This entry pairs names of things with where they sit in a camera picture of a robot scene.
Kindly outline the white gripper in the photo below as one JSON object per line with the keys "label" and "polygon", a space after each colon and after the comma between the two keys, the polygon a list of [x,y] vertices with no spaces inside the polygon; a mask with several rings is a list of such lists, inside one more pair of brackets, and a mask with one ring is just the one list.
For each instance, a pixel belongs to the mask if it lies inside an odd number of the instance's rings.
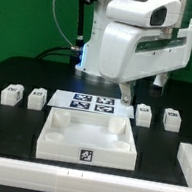
{"label": "white gripper", "polygon": [[159,29],[147,30],[117,22],[109,23],[106,27],[98,67],[102,77],[122,83],[119,85],[122,105],[130,106],[132,99],[131,85],[126,82],[158,74],[153,81],[151,93],[161,97],[169,80],[165,72],[183,68],[189,62],[192,24],[177,33],[178,38],[183,40],[181,45],[148,51],[136,50],[138,43],[145,38],[153,42],[160,36],[160,32]]}

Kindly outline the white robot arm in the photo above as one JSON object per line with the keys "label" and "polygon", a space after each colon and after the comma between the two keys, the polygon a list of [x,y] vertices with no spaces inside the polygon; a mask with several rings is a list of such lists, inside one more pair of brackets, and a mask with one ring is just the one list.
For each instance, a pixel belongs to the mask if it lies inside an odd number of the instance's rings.
{"label": "white robot arm", "polygon": [[192,0],[98,0],[91,38],[76,73],[88,80],[117,83],[130,105],[135,80],[154,77],[161,94],[172,70],[189,62]]}

